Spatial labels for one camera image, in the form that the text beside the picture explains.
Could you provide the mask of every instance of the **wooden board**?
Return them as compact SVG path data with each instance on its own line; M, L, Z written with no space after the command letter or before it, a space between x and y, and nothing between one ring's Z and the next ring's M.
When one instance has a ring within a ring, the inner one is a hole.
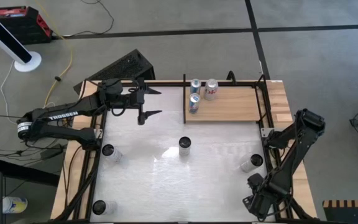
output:
M190 88L186 89L186 121L258 121L255 90L247 87L220 87L215 100L201 101L197 113L189 112Z
M229 80L218 80L219 82L231 82ZM238 80L238 82L249 82L255 80ZM164 83L164 82L178 82L182 83L181 80L150 80L147 81L150 83ZM268 80L267 81L267 89L270 98L270 106L271 112L273 116L274 126L277 128L286 128L290 124L292 124L292 113L290 111L290 107L287 100L287 95L285 93L284 84L281 80ZM85 96L90 95L96 91L96 86L92 84L86 85ZM86 116L77 116L74 119L73 127L76 129L81 129L85 127L89 127L91 123L91 118ZM65 156L65 169L68 171L68 164L71 160L71 156L74 151L78 147L78 143L75 141L70 141L67 148L67 154ZM80 182L80 174L83 164L84 152L80 151L75 157L73 161L73 165L71 168L71 177L70 177L70 188L69 191L69 199L74 196L76 191L78 190L78 184ZM308 177L306 175L305 165L303 162L298 166L297 170L293 176L294 179L294 197L296 201L302 206L305 212L312 217L316 217L316 209L314 208L313 198L311 196ZM88 199L88 194L84 194L84 199ZM59 185L56 192L55 203L53 205L51 218L55 218L61 214L64 209L64 201L65 201L65 187L63 181L63 174L60 176ZM81 205L80 210L80 218L85 217L85 205L84 203Z

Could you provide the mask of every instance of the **yellow cable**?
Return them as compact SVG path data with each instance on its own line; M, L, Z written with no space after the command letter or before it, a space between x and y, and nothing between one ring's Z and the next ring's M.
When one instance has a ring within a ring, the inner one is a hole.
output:
M58 31L56 25L55 25L55 22L53 21L53 19L51 19L49 17L49 14L47 13L47 11L44 9L44 7L42 7L41 3L38 2L38 0L34 0L38 5L39 7L41 8L41 10L44 12L44 14L47 16L48 20L52 23L52 28L53 28L53 32L56 33L63 41L64 43L66 44L66 46L70 49L70 63L67 65L67 68L64 69L64 71L62 71L62 73L59 75L59 78L61 78L62 76L64 76L64 74L66 74L66 72L70 69L72 63L73 63L73 48L68 44L67 40L62 36L60 35L60 32ZM56 83L57 81L55 80L55 82L53 83L53 85L50 87L49 89L49 92L48 92L48 95L45 99L45 103L44 103L44 106L46 106L48 104L48 100L49 100L49 97L50 95L52 94L52 91L53 89L55 88L56 86Z

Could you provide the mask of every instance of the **wooden shelf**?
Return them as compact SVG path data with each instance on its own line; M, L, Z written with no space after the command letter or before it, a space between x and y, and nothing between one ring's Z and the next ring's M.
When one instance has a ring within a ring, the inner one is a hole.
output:
M219 87L215 100L204 99L201 87L201 102L197 113L189 113L190 88L185 92L187 121L258 121L260 119L255 90L247 87Z

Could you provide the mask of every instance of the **wooden table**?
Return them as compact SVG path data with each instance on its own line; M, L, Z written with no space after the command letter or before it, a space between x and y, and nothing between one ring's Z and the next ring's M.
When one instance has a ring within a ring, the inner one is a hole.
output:
M218 80L219 82L231 82L228 80ZM182 82L180 80L169 80L169 81L162 81L162 80L151 80L147 81L150 83L155 82ZM84 96L88 96L93 94L96 91L96 86L89 84L86 85ZM280 80L268 80L267 81L267 89L270 99L270 106L271 106L271 112L272 112L272 118L273 123L276 128L286 128L290 124L292 124L292 113L290 111L290 107L288 105L287 95L285 93L284 84ZM101 118L98 118L97 124L100 124ZM81 128L87 128L90 127L91 124L91 118L86 116L77 116L74 118L73 128L75 129L81 129ZM80 146L79 143L76 141L70 141L68 143L66 155L65 155L65 161L64 161L64 169L66 170L66 174L68 173L68 166L70 164L71 158L73 157L74 152L76 149ZM68 189L68 200L71 201L71 199L74 197L78 190L78 185L80 183L80 174L81 169L83 166L85 151L80 150L77 152L75 158L73 159L73 165L71 168L71 174L70 174L70 187ZM92 159L89 164L89 170L92 166ZM303 162L299 165L296 172L293 175L293 185L294 185L294 198L296 201L302 206L302 208L305 210L305 212L312 217L316 217L316 210L314 208L313 198L311 196L308 177L306 175L305 165ZM83 195L83 203L81 204L81 210L80 210L80 216L79 218L85 217L85 208L86 208L86 202L87 198L89 197L89 191L87 190ZM60 175L60 181L58 185L58 189L56 191L55 196L55 203L53 205L52 214L50 218L56 218L61 214L65 207L65 184L63 179L63 171Z

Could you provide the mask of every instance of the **red and white can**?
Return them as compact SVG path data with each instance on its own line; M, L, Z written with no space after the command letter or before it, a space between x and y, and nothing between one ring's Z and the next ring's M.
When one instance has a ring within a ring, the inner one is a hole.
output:
M213 78L209 79L205 83L204 98L206 100L215 100L217 92L218 92L218 81L216 81Z

